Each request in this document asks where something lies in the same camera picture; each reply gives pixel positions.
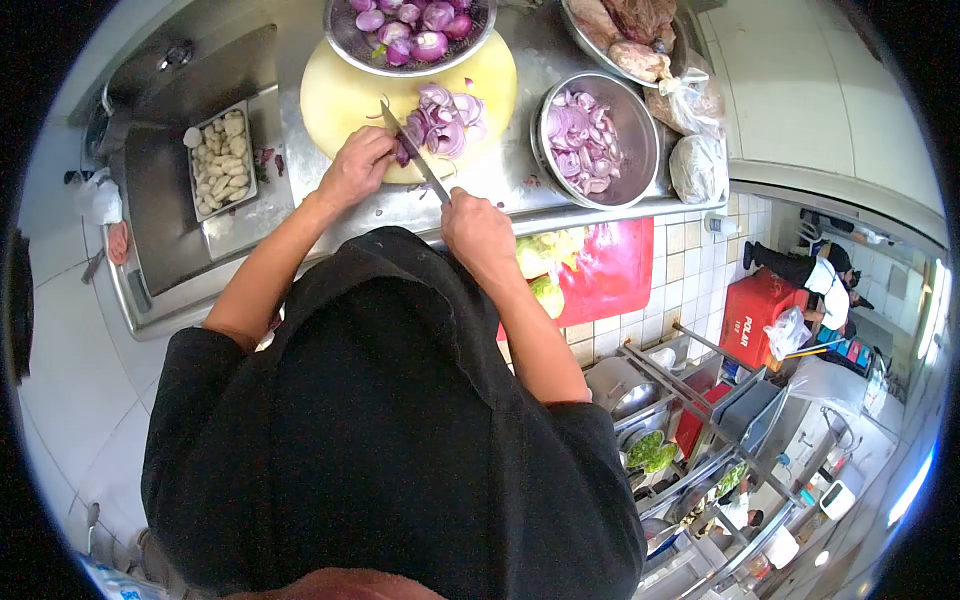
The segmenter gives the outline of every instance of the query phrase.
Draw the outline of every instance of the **plastic bottle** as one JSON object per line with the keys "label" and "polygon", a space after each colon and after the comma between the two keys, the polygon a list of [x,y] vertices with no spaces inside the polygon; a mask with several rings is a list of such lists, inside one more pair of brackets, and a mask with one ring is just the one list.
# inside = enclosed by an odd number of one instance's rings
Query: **plastic bottle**
{"label": "plastic bottle", "polygon": [[719,233],[724,237],[729,237],[740,231],[740,225],[736,219],[716,212],[708,212],[704,217],[704,229],[708,233]]}

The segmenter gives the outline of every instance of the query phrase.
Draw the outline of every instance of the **stainless steel counter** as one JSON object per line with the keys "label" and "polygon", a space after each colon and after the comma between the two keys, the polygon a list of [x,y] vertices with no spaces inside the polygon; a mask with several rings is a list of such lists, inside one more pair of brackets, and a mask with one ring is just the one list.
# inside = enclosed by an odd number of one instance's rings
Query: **stainless steel counter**
{"label": "stainless steel counter", "polygon": [[[197,4],[190,8],[196,10]],[[247,11],[254,17],[249,21],[251,30],[264,23],[276,24],[276,79],[285,145],[283,154],[294,203],[299,204],[300,199],[317,187],[330,165],[329,158],[310,139],[300,115],[303,68],[324,36],[323,3],[285,0],[266,8],[261,3],[241,1],[233,6],[239,5],[249,5]],[[538,100],[560,78],[577,71],[598,70],[568,36],[559,10],[556,3],[544,3],[532,11],[509,6],[498,11],[495,28],[506,40],[516,62],[518,93],[514,115],[499,142],[458,175],[445,179],[444,185],[459,185],[471,194],[504,203],[517,235],[724,205],[726,199],[718,204],[683,204],[670,194],[667,159],[679,137],[659,122],[659,170],[645,192],[646,199],[631,208],[595,211],[573,204],[547,185],[526,183],[532,175],[546,181],[531,154],[529,141],[530,119]],[[331,93],[336,93],[335,87],[331,87]],[[438,244],[440,203],[433,192],[424,196],[424,191],[414,186],[385,184],[324,233],[307,255],[300,272],[335,252],[349,238],[387,225],[408,228],[428,243]],[[256,241],[237,240],[234,247],[247,247]],[[117,269],[110,265],[132,335],[137,339],[150,339],[201,321],[243,260],[241,256],[216,266],[151,297],[151,308],[147,311],[138,310],[133,301],[129,268]]]}

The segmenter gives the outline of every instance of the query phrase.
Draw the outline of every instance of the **black pants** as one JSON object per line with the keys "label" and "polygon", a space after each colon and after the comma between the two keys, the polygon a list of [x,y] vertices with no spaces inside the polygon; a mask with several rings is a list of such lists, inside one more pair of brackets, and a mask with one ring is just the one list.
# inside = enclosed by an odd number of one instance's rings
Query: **black pants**
{"label": "black pants", "polygon": [[806,287],[806,281],[817,266],[817,259],[813,256],[788,256],[764,248],[759,242],[754,242],[754,262],[767,267],[796,288]]}

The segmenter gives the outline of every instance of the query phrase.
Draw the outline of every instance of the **metal rack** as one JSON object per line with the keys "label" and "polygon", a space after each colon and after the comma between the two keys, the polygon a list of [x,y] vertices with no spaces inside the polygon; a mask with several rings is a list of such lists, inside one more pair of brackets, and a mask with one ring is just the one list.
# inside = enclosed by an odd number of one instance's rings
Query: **metal rack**
{"label": "metal rack", "polygon": [[[667,410],[672,403],[678,401],[683,408],[703,423],[700,441],[698,441],[694,452],[688,457],[689,467],[680,480],[669,488],[653,497],[644,498],[637,502],[636,507],[640,519],[643,520],[644,518],[662,512],[666,507],[680,500],[686,491],[706,481],[717,473],[720,468],[736,458],[746,462],[748,467],[756,473],[760,480],[769,484],[785,500],[777,514],[770,519],[766,526],[752,540],[747,540],[722,513],[716,512],[716,514],[713,515],[733,533],[736,540],[742,545],[742,549],[737,551],[732,558],[729,558],[725,564],[713,569],[707,576],[695,582],[678,596],[680,598],[699,598],[707,589],[713,588],[716,584],[723,582],[742,564],[753,558],[774,536],[777,529],[789,521],[794,511],[803,506],[803,503],[799,497],[787,489],[779,479],[756,460],[756,456],[766,443],[766,436],[780,417],[788,390],[780,390],[770,401],[769,405],[762,409],[760,415],[749,424],[746,433],[737,439],[730,431],[721,426],[719,421],[722,419],[724,412],[734,403],[745,398],[757,385],[765,383],[763,379],[766,374],[766,367],[753,369],[693,331],[679,324],[674,324],[673,326],[682,336],[688,336],[690,339],[696,340],[705,347],[727,357],[750,372],[750,375],[738,383],[715,405],[710,406],[703,396],[690,388],[680,377],[664,369],[660,364],[650,358],[652,352],[667,345],[674,345],[681,338],[675,338],[659,347],[646,351],[641,351],[630,344],[620,349],[622,355],[630,360],[640,371],[661,384],[666,393],[654,404],[615,423],[614,431],[618,433],[626,432],[638,425],[642,425],[657,415],[658,412]],[[707,438],[712,438],[712,444],[701,444],[701,442]],[[754,446],[752,451],[743,445],[747,440],[750,440],[751,445]]]}

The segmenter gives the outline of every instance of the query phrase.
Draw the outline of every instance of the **green chopped vegetable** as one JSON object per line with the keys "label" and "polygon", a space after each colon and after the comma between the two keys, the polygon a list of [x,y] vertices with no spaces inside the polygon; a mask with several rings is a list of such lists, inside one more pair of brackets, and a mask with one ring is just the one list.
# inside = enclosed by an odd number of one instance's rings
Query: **green chopped vegetable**
{"label": "green chopped vegetable", "polygon": [[663,432],[654,431],[640,438],[627,452],[627,467],[637,468],[645,466],[657,455],[657,450],[663,444]]}
{"label": "green chopped vegetable", "polygon": [[530,289],[546,314],[556,319],[564,312],[564,291],[550,280],[549,276],[538,277],[530,282]]}
{"label": "green chopped vegetable", "polygon": [[720,483],[716,485],[716,494],[715,498],[726,495],[727,492],[736,487],[740,480],[743,479],[743,476],[747,474],[747,463],[740,463],[736,467],[727,471],[727,474],[720,479]]}
{"label": "green chopped vegetable", "polygon": [[643,470],[648,473],[656,473],[660,469],[666,468],[673,463],[675,456],[677,456],[677,445],[673,442],[664,444],[657,448],[657,451],[654,452],[654,455],[647,461],[647,465]]}
{"label": "green chopped vegetable", "polygon": [[516,260],[527,279],[543,275],[563,263],[577,270],[577,254],[584,248],[587,228],[561,229],[516,240]]}

